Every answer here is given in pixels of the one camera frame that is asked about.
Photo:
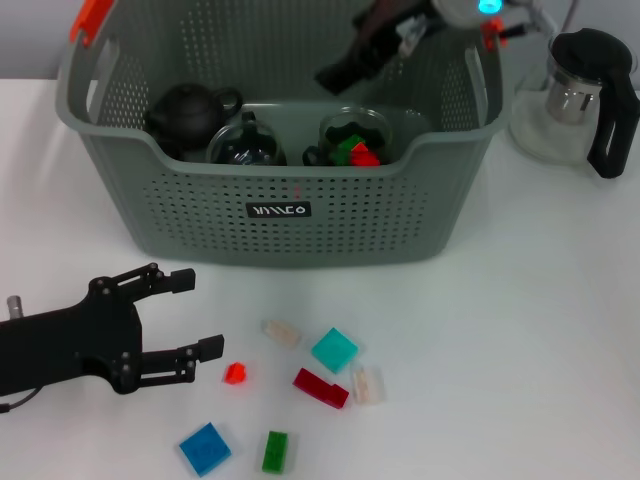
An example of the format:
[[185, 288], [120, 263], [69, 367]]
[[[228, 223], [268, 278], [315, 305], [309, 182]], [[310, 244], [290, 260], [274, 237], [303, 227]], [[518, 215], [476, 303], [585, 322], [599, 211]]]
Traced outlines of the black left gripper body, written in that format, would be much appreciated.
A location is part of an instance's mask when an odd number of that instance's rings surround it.
[[83, 376], [118, 394], [140, 387], [142, 326], [135, 298], [115, 283], [90, 283], [78, 304], [1, 323], [1, 393], [11, 395]]

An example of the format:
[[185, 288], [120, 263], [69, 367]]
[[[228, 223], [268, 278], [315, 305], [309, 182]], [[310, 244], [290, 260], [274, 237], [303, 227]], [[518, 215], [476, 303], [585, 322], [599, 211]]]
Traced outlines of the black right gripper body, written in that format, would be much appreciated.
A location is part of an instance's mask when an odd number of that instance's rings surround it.
[[374, 1], [352, 20], [356, 38], [349, 57], [359, 70], [377, 74], [402, 48], [411, 50], [423, 37], [445, 27], [432, 1]]

